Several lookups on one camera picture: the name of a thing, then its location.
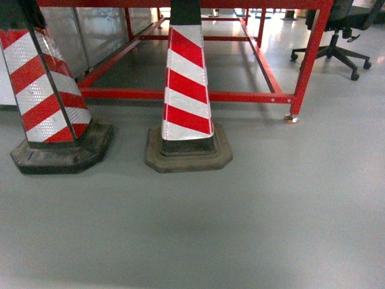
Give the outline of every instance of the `black rubber cone base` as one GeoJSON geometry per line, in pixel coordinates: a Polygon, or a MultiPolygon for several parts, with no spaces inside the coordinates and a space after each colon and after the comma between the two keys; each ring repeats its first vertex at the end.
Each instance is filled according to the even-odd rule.
{"type": "Polygon", "coordinates": [[[112,134],[108,122],[92,120],[76,148],[31,149],[25,140],[12,151],[11,157],[27,175],[79,173],[103,159],[112,134]]]}
{"type": "Polygon", "coordinates": [[[227,142],[221,125],[214,125],[215,152],[207,155],[184,155],[166,157],[161,153],[161,126],[149,129],[146,147],[146,165],[159,173],[199,172],[204,170],[220,170],[233,159],[233,153],[227,142]]]}

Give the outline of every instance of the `red stripe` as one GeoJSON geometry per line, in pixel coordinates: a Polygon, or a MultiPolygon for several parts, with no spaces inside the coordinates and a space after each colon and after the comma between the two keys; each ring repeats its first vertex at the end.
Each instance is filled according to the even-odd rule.
{"type": "Polygon", "coordinates": [[[171,36],[171,50],[203,68],[202,47],[196,45],[176,30],[173,30],[171,36]]]}
{"type": "Polygon", "coordinates": [[[73,141],[73,137],[71,135],[69,127],[63,128],[58,133],[54,134],[52,137],[47,138],[45,143],[61,143],[65,141],[73,141]]]}
{"type": "Polygon", "coordinates": [[[59,92],[59,94],[65,107],[84,108],[85,110],[88,109],[82,96],[73,95],[72,93],[67,92],[59,92]]]}
{"type": "Polygon", "coordinates": [[[15,94],[21,92],[45,73],[46,71],[39,56],[29,60],[29,62],[11,74],[11,80],[15,94]]]}
{"type": "Polygon", "coordinates": [[[168,80],[168,87],[176,92],[179,92],[189,98],[193,98],[197,101],[208,103],[208,96],[206,86],[201,85],[183,75],[170,70],[170,76],[168,80]]]}
{"type": "Polygon", "coordinates": [[[83,132],[87,129],[88,124],[87,123],[73,123],[72,128],[75,132],[76,137],[80,137],[83,132]]]}
{"type": "Polygon", "coordinates": [[[67,63],[63,60],[57,59],[51,55],[44,54],[44,58],[47,62],[48,69],[63,74],[65,76],[69,76],[72,78],[72,74],[67,63]]]}
{"type": "Polygon", "coordinates": [[[34,108],[23,114],[22,119],[25,131],[37,126],[40,122],[46,120],[48,117],[60,110],[60,105],[55,95],[51,95],[44,101],[36,105],[34,108]]]}
{"type": "Polygon", "coordinates": [[[6,50],[27,33],[29,33],[28,30],[11,30],[7,33],[5,33],[4,30],[0,30],[0,39],[3,50],[6,50]]]}
{"type": "Polygon", "coordinates": [[[210,120],[205,119],[204,117],[196,116],[195,114],[188,113],[187,111],[180,110],[171,105],[164,105],[164,111],[167,110],[167,118],[165,119],[168,122],[171,122],[175,125],[180,125],[184,128],[193,129],[195,131],[200,131],[204,134],[210,134],[210,120]]]}

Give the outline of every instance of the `white stripe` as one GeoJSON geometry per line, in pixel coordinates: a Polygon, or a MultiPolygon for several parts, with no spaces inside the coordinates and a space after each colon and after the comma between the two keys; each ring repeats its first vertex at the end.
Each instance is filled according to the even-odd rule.
{"type": "Polygon", "coordinates": [[[16,95],[20,114],[25,114],[53,93],[47,74],[42,75],[16,95]]]}
{"type": "Polygon", "coordinates": [[[171,49],[167,52],[167,67],[194,82],[207,86],[206,69],[190,62],[171,49]]]}
{"type": "Polygon", "coordinates": [[[20,37],[4,50],[4,57],[10,74],[36,56],[38,56],[38,53],[29,33],[20,37]]]}
{"type": "Polygon", "coordinates": [[[171,27],[199,47],[203,47],[202,25],[171,25],[171,27]]]}
{"type": "Polygon", "coordinates": [[[168,87],[165,89],[165,103],[180,110],[187,111],[188,113],[195,114],[196,116],[204,117],[205,119],[211,118],[210,104],[204,104],[193,98],[189,98],[168,87]]]}
{"type": "Polygon", "coordinates": [[[41,143],[47,138],[52,137],[54,134],[60,132],[67,126],[61,110],[57,111],[44,121],[40,122],[37,126],[26,132],[28,141],[35,141],[41,143]]]}
{"type": "Polygon", "coordinates": [[[72,93],[73,95],[81,96],[79,87],[76,85],[72,77],[51,71],[52,78],[59,92],[72,93]]]}
{"type": "Polygon", "coordinates": [[[83,108],[66,107],[66,113],[70,120],[70,123],[90,123],[91,114],[88,110],[83,108]]]}
{"type": "Polygon", "coordinates": [[[166,120],[162,121],[162,138],[164,140],[197,140],[212,137],[213,134],[204,134],[193,129],[175,125],[166,120]]]}
{"type": "Polygon", "coordinates": [[[44,54],[51,55],[59,60],[64,61],[64,58],[53,39],[37,31],[35,31],[35,35],[44,54]]]}

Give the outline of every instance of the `metal panel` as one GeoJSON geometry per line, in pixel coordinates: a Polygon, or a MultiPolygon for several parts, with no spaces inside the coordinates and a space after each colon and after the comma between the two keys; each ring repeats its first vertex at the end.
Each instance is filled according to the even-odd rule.
{"type": "Polygon", "coordinates": [[[147,28],[152,23],[151,9],[149,8],[130,8],[131,29],[137,34],[147,28]]]}
{"type": "Polygon", "coordinates": [[[95,66],[128,41],[126,17],[121,8],[77,8],[85,56],[95,66]]]}
{"type": "Polygon", "coordinates": [[[0,50],[0,105],[16,105],[1,45],[0,50]]]}
{"type": "Polygon", "coordinates": [[[88,69],[73,8],[42,8],[50,32],[74,77],[88,69]]]}

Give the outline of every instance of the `chair base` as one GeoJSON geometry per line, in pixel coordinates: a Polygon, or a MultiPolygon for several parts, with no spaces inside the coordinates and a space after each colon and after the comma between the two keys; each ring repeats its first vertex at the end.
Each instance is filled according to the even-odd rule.
{"type": "MultiPolygon", "coordinates": [[[[372,66],[372,64],[369,62],[370,57],[344,48],[337,47],[337,40],[338,33],[332,36],[329,46],[321,46],[320,48],[318,48],[317,59],[323,56],[326,56],[327,58],[336,57],[339,61],[349,66],[353,70],[350,79],[358,80],[360,78],[360,75],[357,73],[358,67],[348,57],[364,59],[364,69],[369,69],[372,66]]],[[[306,52],[306,50],[306,48],[293,49],[293,51],[291,52],[291,59],[293,61],[296,60],[298,58],[298,55],[296,53],[306,52]]]]}

